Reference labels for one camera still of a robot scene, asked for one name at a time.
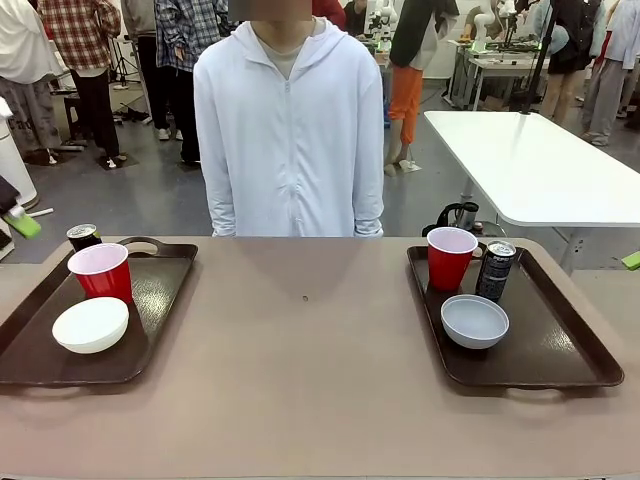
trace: tray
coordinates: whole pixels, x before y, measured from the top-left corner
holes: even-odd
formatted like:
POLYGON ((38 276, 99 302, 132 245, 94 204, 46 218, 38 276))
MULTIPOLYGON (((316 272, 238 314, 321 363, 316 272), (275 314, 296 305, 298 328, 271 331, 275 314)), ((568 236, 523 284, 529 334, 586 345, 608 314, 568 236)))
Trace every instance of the tray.
POLYGON ((70 252, 0 325, 0 384, 67 387, 125 383, 149 364, 160 333, 198 252, 195 245, 167 245, 145 237, 120 242, 150 243, 157 253, 131 253, 134 304, 129 326, 112 348, 93 355, 58 345, 51 328, 58 316, 86 299, 69 273, 70 252))
POLYGON ((411 247, 407 255, 444 369, 455 381, 474 387, 521 389, 622 383, 620 365, 528 250, 517 249, 499 302, 509 315, 509 332, 487 350, 469 350, 454 343, 440 316, 448 298, 475 293, 482 262, 471 262, 460 291, 441 293, 427 288, 427 247, 411 247))

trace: red plaid shirt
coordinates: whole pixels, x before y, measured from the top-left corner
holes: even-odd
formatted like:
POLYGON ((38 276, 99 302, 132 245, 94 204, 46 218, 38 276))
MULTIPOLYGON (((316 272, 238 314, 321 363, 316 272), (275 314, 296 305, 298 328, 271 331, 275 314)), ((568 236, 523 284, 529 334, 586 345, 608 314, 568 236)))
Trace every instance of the red plaid shirt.
POLYGON ((40 0, 38 10, 69 68, 111 64, 107 37, 120 34, 120 12, 109 0, 40 0))

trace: orange pants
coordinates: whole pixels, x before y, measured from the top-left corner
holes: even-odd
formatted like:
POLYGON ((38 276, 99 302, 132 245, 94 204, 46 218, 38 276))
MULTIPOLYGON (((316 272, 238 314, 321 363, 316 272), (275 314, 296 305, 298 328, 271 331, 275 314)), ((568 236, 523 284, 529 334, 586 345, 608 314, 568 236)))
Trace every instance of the orange pants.
POLYGON ((413 143, 420 114, 421 96, 422 70, 394 65, 389 117, 391 120, 404 120, 401 135, 403 145, 413 143))

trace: red cup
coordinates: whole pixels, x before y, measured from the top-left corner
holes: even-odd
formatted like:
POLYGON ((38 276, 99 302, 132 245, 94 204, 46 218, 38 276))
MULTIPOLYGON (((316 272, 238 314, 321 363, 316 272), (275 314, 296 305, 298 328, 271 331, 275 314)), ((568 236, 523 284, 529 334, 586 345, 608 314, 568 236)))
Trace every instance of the red cup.
POLYGON ((429 242, 429 284, 436 290, 457 290, 462 283, 478 239, 466 230, 442 227, 431 230, 429 242))
POLYGON ((89 298, 113 297, 133 303, 129 250, 117 243, 102 243, 79 251, 67 267, 89 298))

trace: black can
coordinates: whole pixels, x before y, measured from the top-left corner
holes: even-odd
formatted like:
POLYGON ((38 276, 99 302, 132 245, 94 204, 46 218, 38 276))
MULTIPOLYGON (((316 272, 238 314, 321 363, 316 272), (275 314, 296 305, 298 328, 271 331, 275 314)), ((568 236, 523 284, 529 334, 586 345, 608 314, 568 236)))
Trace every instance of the black can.
POLYGON ((67 238, 76 252, 102 243, 98 229, 90 223, 69 229, 67 238))
POLYGON ((487 245, 480 267, 476 295, 498 302, 507 284, 509 270, 516 258, 516 247, 502 240, 487 245))

